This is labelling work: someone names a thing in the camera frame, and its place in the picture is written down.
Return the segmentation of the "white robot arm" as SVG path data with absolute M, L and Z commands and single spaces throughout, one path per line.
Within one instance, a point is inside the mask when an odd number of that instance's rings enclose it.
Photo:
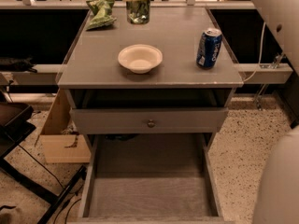
M 276 95 L 262 104 L 236 96 L 209 151 L 221 208 L 235 224 L 298 224 L 298 130 Z

